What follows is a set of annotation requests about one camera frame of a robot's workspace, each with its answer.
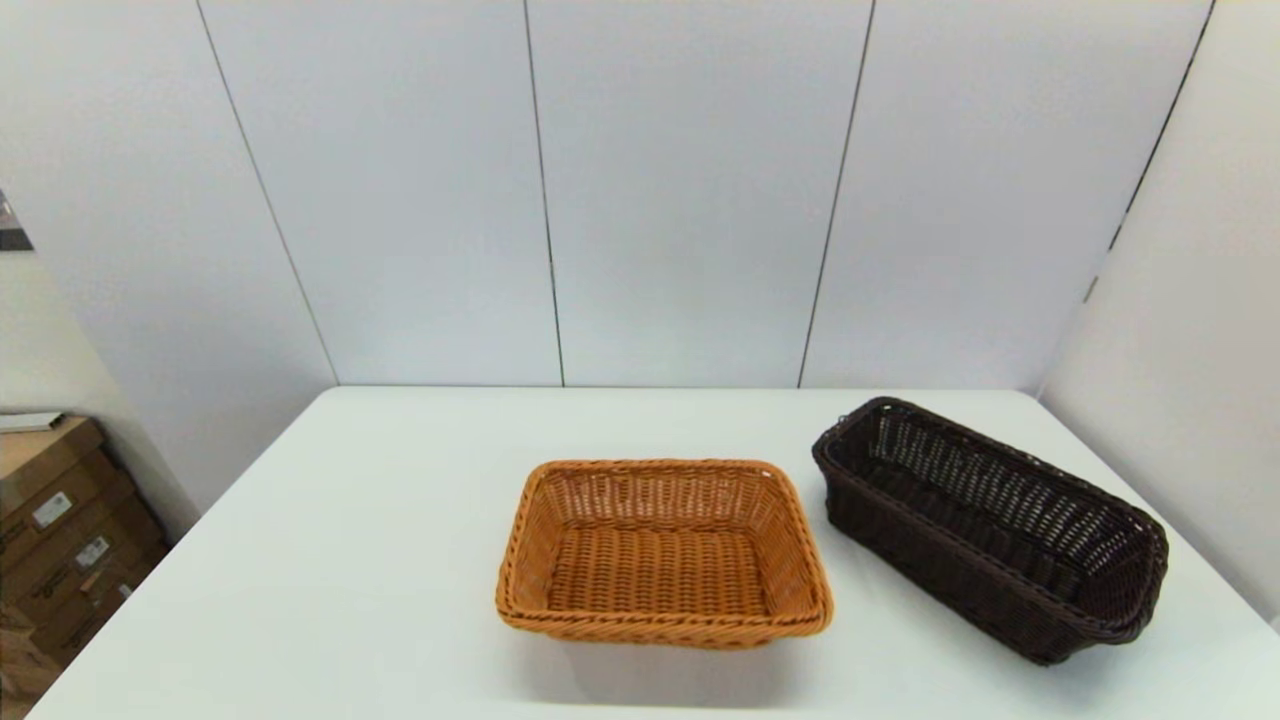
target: label on box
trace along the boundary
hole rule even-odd
[[[31,519],[36,521],[36,527],[44,530],[49,525],[52,525],[55,520],[63,516],[64,512],[72,509],[72,498],[67,497],[65,492],[59,491],[58,495],[50,497],[44,505],[36,509],[31,514]]]
[[[87,570],[110,548],[111,543],[106,542],[105,537],[97,536],[84,546],[84,550],[76,553],[76,564],[81,566],[81,570]]]

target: stacked cardboard boxes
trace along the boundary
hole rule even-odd
[[[88,418],[0,436],[0,679],[38,697],[164,557]]]

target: white table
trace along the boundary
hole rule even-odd
[[[1280,717],[1280,638],[1183,538],[1134,644],[1037,667],[837,533],[809,456],[867,391],[339,388],[169,555],[31,720]],[[1139,506],[1032,398],[897,392]],[[795,482],[836,598],[744,652],[562,643],[503,625],[521,487],[557,457],[758,457]]]

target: wicker basket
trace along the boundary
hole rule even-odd
[[[1079,478],[891,397],[813,455],[836,528],[1033,662],[1130,642],[1151,621],[1165,530]]]
[[[508,625],[561,639],[714,650],[810,635],[832,615],[795,488],[745,460],[536,468],[497,601]]]

